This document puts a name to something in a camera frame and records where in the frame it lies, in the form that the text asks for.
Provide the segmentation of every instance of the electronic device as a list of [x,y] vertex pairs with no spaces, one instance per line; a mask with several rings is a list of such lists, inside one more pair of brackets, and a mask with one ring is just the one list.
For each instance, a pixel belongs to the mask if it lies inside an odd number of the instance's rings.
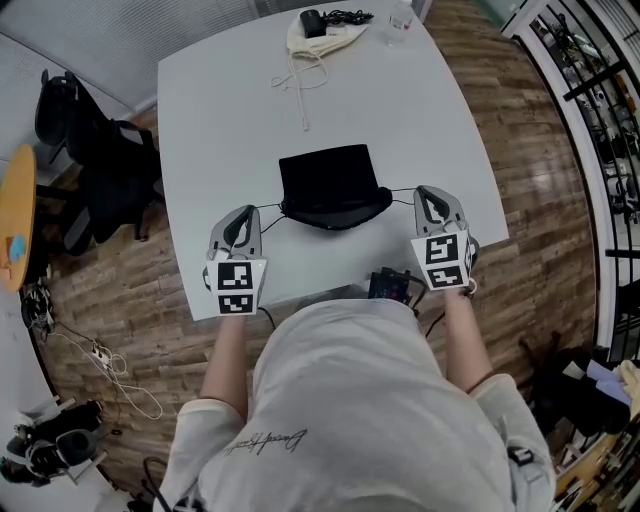
[[391,191],[379,187],[366,144],[281,158],[282,213],[330,231],[352,229],[386,210]]
[[380,272],[371,274],[369,284],[370,299],[391,299],[402,304],[409,304],[411,296],[407,294],[409,289],[409,271],[404,274],[396,272],[389,267],[382,267]]
[[327,24],[315,9],[302,11],[300,13],[300,21],[304,28],[304,37],[307,39],[324,36],[327,33]]

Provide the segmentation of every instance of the black cable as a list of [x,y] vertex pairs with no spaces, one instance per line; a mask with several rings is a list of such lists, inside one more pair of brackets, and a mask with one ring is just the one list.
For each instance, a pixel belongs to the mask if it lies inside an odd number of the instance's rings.
[[117,428],[113,428],[111,429],[111,431],[107,432],[102,437],[99,437],[98,441],[102,441],[105,437],[109,437],[109,436],[122,437],[122,431],[118,430]]
[[[115,373],[116,373],[116,372],[113,370],[113,368],[111,368],[110,370],[107,370],[107,371],[109,372],[109,378],[111,379],[111,386],[113,387],[113,391],[114,391],[114,393],[115,393],[115,398],[114,398],[114,400],[115,400],[115,402],[116,402],[116,407],[118,408],[118,415],[117,415],[117,417],[116,417],[116,422],[115,422],[115,424],[114,424],[114,428],[111,430],[111,433],[113,434],[113,432],[114,432],[115,430],[117,430],[117,429],[116,429],[116,427],[119,427],[119,426],[120,426],[120,414],[122,413],[122,408],[120,407],[120,402],[118,401],[118,396],[119,396],[119,395],[118,395],[118,386],[116,386],[116,383],[115,383],[116,379],[115,379],[115,378],[113,378],[113,377],[111,376],[111,374],[112,374],[112,373],[113,373],[113,375],[115,376]],[[120,437],[120,436],[122,436],[122,431],[118,430],[118,432],[120,432],[120,435],[116,435],[116,434],[113,434],[113,435],[114,435],[115,437]]]
[[[415,188],[396,188],[391,190],[390,192],[402,192],[404,190],[415,190]],[[401,201],[400,199],[394,199],[393,200],[394,203],[402,203],[402,204],[406,204],[409,206],[415,206],[415,203],[410,203],[408,201]]]
[[172,512],[171,508],[167,504],[167,500],[164,499],[164,496],[160,492],[160,488],[158,487],[158,484],[156,484],[156,481],[151,476],[151,472],[149,471],[149,463],[150,462],[155,462],[156,464],[160,464],[161,466],[164,466],[165,468],[167,467],[167,463],[165,461],[163,461],[162,459],[159,459],[158,457],[147,457],[146,459],[144,459],[142,461],[142,468],[144,469],[144,474],[147,476],[147,481],[149,482],[149,485],[151,486],[151,490],[153,491],[153,495],[158,500],[158,503],[160,503],[160,506],[164,509],[165,512]]
[[324,12],[322,19],[327,25],[339,25],[340,23],[347,23],[349,25],[362,25],[373,18],[373,14],[370,12],[363,12],[362,9],[356,12],[341,11],[335,9],[329,14]]
[[55,322],[56,324],[60,324],[62,327],[64,327],[67,331],[69,331],[71,334],[75,334],[76,336],[80,336],[81,338],[84,338],[87,341],[90,341],[91,343],[94,342],[93,338],[89,338],[88,336],[85,336],[84,334],[80,334],[79,332],[74,331],[73,329],[71,329],[70,327],[67,327],[66,325],[64,325],[60,320],[56,320]]
[[276,330],[276,323],[273,321],[273,317],[271,316],[271,313],[269,313],[266,310],[266,308],[263,308],[262,306],[259,306],[258,309],[269,317],[269,322],[271,322],[271,327],[273,327],[273,330],[275,331]]
[[420,295],[418,295],[418,298],[413,303],[413,311],[416,313],[416,316],[417,316],[418,310],[416,309],[416,307],[418,306],[418,304],[420,304],[420,301],[424,298],[429,287],[427,286],[427,283],[425,283],[422,279],[418,277],[407,275],[406,278],[409,279],[409,281],[413,281],[414,283],[418,283],[420,286],[422,286],[422,291],[420,292]]
[[269,206],[281,206],[280,203],[273,203],[273,204],[263,204],[262,206],[256,206],[256,208],[258,208],[258,210],[260,208],[268,208]]
[[280,222],[282,219],[284,219],[286,217],[286,215],[283,215],[282,217],[278,217],[276,220],[274,220],[271,224],[269,224],[266,228],[264,228],[260,234],[264,235],[267,231],[269,231],[271,229],[271,227],[275,224],[277,224],[278,222]]
[[444,313],[442,313],[438,318],[436,318],[433,321],[433,323],[429,326],[429,329],[427,329],[427,334],[424,335],[425,340],[429,337],[429,334],[431,334],[431,331],[433,331],[433,328],[436,326],[436,324],[443,318],[444,318]]

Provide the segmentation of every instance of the wall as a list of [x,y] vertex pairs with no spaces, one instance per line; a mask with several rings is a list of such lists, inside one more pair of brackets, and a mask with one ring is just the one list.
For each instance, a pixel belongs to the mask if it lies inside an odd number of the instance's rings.
[[248,0],[12,0],[0,33],[76,72],[131,110],[156,95],[158,62],[257,18]]
[[[0,289],[0,452],[5,453],[13,435],[16,411],[37,407],[50,396],[22,323],[18,295]],[[109,499],[117,503],[101,512],[127,510],[123,497],[114,494],[95,469],[77,487],[67,478],[39,489],[0,478],[0,506],[6,512],[93,512]]]

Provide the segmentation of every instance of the wire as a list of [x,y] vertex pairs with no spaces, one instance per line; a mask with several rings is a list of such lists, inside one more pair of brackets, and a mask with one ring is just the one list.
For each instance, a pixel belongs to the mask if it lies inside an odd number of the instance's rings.
[[418,295],[418,298],[416,299],[416,301],[413,303],[413,311],[416,313],[418,313],[418,310],[416,309],[416,307],[418,306],[418,304],[420,304],[420,301],[424,298],[425,294],[427,293],[427,290],[429,289],[427,286],[427,283],[425,283],[422,279],[419,279],[415,276],[412,275],[408,275],[406,276],[406,278],[409,281],[413,281],[414,283],[418,283],[420,286],[422,286],[422,291],[420,292],[420,295]]
[[280,203],[273,203],[273,204],[263,204],[262,206],[256,206],[256,208],[260,209],[260,208],[268,208],[269,206],[281,206]]
[[473,300],[473,297],[475,297],[475,294],[478,291],[478,283],[473,277],[470,277],[469,284],[473,284],[473,288],[470,286],[467,286],[464,290],[463,295],[467,297],[469,300]]
[[[414,188],[396,188],[396,189],[391,190],[391,192],[402,192],[404,190],[415,190],[415,187]],[[402,203],[402,204],[406,204],[406,205],[409,205],[409,206],[415,206],[415,203],[410,203],[408,201],[401,201],[400,199],[394,199],[393,202],[394,203]]]
[[120,426],[120,415],[122,414],[122,407],[120,407],[120,402],[118,401],[118,386],[116,386],[116,383],[111,381],[111,386],[113,387],[113,392],[114,392],[114,402],[116,404],[116,407],[118,408],[118,415],[116,417],[116,422],[114,424],[114,429],[115,427],[119,427]]
[[370,12],[363,12],[362,9],[356,12],[341,11],[335,9],[329,14],[326,12],[322,14],[322,19],[327,25],[339,25],[340,23],[347,23],[349,25],[362,25],[373,18],[373,14]]
[[271,327],[273,327],[273,330],[276,330],[276,323],[273,321],[273,317],[271,316],[271,313],[269,313],[266,308],[263,308],[261,306],[258,307],[258,309],[262,312],[264,312],[265,315],[267,315],[269,317],[269,322],[271,322]]
[[264,235],[267,231],[269,231],[271,229],[272,226],[274,226],[275,224],[277,224],[278,222],[280,222],[282,219],[284,219],[286,217],[286,215],[283,215],[282,217],[278,217],[276,220],[274,220],[271,224],[269,224],[266,228],[264,228],[260,234]]
[[302,115],[302,131],[306,132],[309,130],[309,122],[307,121],[307,113],[304,110],[304,103],[302,102],[302,86],[300,85],[300,78],[298,77],[296,65],[293,63],[293,57],[291,56],[291,53],[289,53],[289,55],[287,56],[287,63],[289,64],[289,73],[291,73],[291,76],[296,82],[298,108],[300,109],[300,114]]
[[171,507],[169,507],[167,500],[164,499],[164,496],[160,492],[160,488],[158,487],[158,484],[151,476],[151,471],[149,471],[150,462],[155,462],[156,464],[160,464],[165,468],[167,467],[167,463],[162,459],[159,459],[158,457],[147,457],[142,461],[142,468],[144,469],[144,474],[147,477],[147,481],[149,482],[149,485],[151,486],[151,490],[153,491],[153,494],[158,500],[158,503],[160,503],[160,506],[164,509],[165,512],[171,512]]
[[[111,372],[113,372],[113,378],[111,378],[111,375],[109,375],[108,373],[106,373],[102,368],[100,368],[100,366],[98,366],[98,363],[96,363],[94,357],[87,353],[78,342],[72,340],[71,338],[69,338],[69,336],[67,336],[66,334],[63,334],[61,332],[52,332],[49,334],[49,336],[62,336],[63,338],[66,338],[69,342],[71,342],[72,344],[74,344],[78,350],[80,350],[88,359],[89,361],[91,361],[93,363],[93,365],[100,371],[100,373],[102,373],[102,375],[104,375],[107,379],[109,379],[110,382],[112,382],[113,384],[115,384],[116,386],[118,386],[118,388],[120,388],[120,391],[122,391],[122,393],[124,394],[124,396],[126,397],[126,399],[129,401],[129,403],[133,406],[133,408],[138,411],[140,414],[142,414],[143,416],[149,418],[150,420],[158,420],[162,417],[162,415],[164,414],[164,409],[162,408],[162,404],[160,404],[160,402],[158,402],[158,400],[156,399],[155,396],[153,396],[151,394],[151,392],[149,392],[147,389],[143,388],[143,387],[138,387],[138,386],[130,386],[128,384],[121,384],[118,381],[118,375],[123,375],[124,373],[126,373],[127,371],[127,361],[125,360],[124,357],[122,357],[120,354],[113,354],[108,348],[103,347],[102,345],[100,345],[97,341],[93,340],[92,338],[89,338],[87,336],[83,336],[81,334],[78,334],[78,336],[85,338],[86,340],[90,340],[93,343],[95,343],[97,345],[97,347],[101,350],[103,350],[108,356],[109,356],[109,360],[110,360],[110,364],[106,364],[105,367],[107,368],[107,370],[110,370]],[[116,358],[120,358],[120,360],[124,363],[124,368],[120,371],[117,371],[113,364]],[[131,397],[129,396],[129,394],[125,391],[126,389],[133,389],[136,391],[143,391],[145,392],[147,395],[149,395],[151,397],[151,399],[156,403],[156,405],[158,406],[158,409],[160,409],[160,413],[157,416],[151,416],[149,414],[147,414],[146,412],[144,412],[142,409],[140,409],[135,403],[133,403],[133,400],[131,400]]]
[[89,338],[88,336],[85,336],[84,334],[80,334],[79,332],[74,331],[73,329],[71,329],[70,327],[67,327],[65,324],[63,324],[60,320],[56,320],[57,324],[61,325],[62,327],[64,327],[67,331],[69,331],[71,334],[75,334],[76,336],[79,336],[80,338],[84,338],[87,341],[91,341],[92,343],[95,343],[96,340],[94,340],[93,338]]
[[109,437],[109,436],[122,437],[122,430],[118,430],[117,428],[112,428],[110,432],[107,432],[102,437],[99,437],[98,441],[102,441],[105,437]]
[[433,328],[436,326],[436,324],[442,320],[444,318],[444,313],[442,313],[438,318],[436,318],[433,323],[429,326],[429,329],[427,329],[427,334],[424,335],[424,339],[426,340],[427,338],[429,338],[429,334],[431,334],[431,331],[433,331]]

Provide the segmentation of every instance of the person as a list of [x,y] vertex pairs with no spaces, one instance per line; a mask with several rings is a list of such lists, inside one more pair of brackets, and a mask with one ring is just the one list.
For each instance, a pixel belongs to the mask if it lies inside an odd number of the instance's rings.
[[548,511],[555,475],[536,422],[493,372],[467,295],[444,302],[446,379],[409,307],[320,302],[270,337],[251,411],[247,317],[225,317],[201,398],[178,415],[168,509]]

